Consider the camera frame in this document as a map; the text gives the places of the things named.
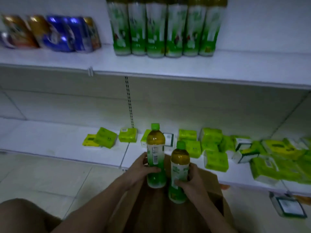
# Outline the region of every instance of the plastic bottle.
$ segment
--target plastic bottle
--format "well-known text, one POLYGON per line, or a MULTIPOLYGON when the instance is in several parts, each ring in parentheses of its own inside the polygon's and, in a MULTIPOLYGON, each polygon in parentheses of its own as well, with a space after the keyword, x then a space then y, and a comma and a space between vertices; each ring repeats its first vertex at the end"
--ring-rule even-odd
POLYGON ((165 54, 165 19, 167 4, 165 0, 146 0, 147 10, 147 55, 153 58, 165 54))
POLYGON ((208 0, 200 55, 212 56, 228 0, 208 0))
POLYGON ((131 54, 127 0, 107 0, 116 55, 131 54))
POLYGON ((166 56, 180 57, 187 16, 187 0, 169 0, 166 37, 166 56))
POLYGON ((151 129, 152 131, 147 136, 148 164, 150 167, 157 166, 161 168, 161 172, 148 174, 147 183, 151 188, 162 188, 166 184, 164 171, 165 137, 160 132, 160 125, 158 123, 152 123, 151 129))
POLYGON ((176 204, 182 204, 187 200, 184 191, 174 184, 176 179, 187 181, 190 157, 184 141, 177 141, 177 149, 171 156, 171 184, 169 186, 169 199, 176 204))
POLYGON ((196 56, 200 49, 207 0, 189 0, 188 3, 186 39, 184 41, 183 54, 187 56, 196 56))
POLYGON ((145 55, 147 40, 146 1, 129 0, 128 16, 130 19, 132 53, 134 55, 145 55))

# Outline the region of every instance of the brown box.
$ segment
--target brown box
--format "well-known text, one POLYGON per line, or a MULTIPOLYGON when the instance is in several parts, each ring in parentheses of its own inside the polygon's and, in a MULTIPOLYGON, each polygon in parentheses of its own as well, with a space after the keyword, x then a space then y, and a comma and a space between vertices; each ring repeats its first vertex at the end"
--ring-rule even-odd
MULTIPOLYGON (((170 178, 170 156, 165 156, 165 171, 170 178)), ((200 169, 205 189, 226 221, 234 227, 229 206, 222 196, 217 176, 200 169)), ((109 233, 137 232, 210 232, 207 224, 188 200, 175 204, 169 200, 168 184, 160 189, 152 189, 146 179, 137 183, 122 198, 107 226, 109 233)))

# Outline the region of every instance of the green bottle cap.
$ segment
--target green bottle cap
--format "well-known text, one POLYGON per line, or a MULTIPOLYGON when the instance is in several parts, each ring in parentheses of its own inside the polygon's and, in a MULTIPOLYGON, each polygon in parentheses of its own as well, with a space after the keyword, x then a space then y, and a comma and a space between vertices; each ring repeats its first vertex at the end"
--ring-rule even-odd
POLYGON ((151 123, 151 129, 152 130, 160 130, 160 124, 159 123, 151 123))
POLYGON ((177 141, 177 149, 185 150, 186 149, 186 143, 184 141, 177 141))

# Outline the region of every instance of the leg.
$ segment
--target leg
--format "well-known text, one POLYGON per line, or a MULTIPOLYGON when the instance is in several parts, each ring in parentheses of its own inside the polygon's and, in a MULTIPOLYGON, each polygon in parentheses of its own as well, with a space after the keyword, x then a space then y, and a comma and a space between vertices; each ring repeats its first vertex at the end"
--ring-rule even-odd
POLYGON ((62 222, 24 199, 8 200, 0 204, 0 232, 47 233, 62 222))

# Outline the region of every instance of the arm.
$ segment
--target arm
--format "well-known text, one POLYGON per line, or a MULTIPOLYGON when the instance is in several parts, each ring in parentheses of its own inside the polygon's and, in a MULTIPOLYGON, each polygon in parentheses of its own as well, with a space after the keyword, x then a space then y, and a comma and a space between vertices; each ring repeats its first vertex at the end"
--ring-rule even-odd
POLYGON ((198 167, 195 164, 190 164, 189 177, 191 179, 190 181, 183 182, 175 180, 175 184, 183 188, 189 200, 194 204, 198 212, 204 218, 211 232, 237 233, 237 231, 226 222, 223 215, 210 200, 208 193, 204 188, 198 167))
POLYGON ((72 212, 52 233, 102 233, 123 194, 148 173, 161 171, 146 167, 147 153, 143 153, 132 166, 111 183, 103 192, 84 206, 72 212))

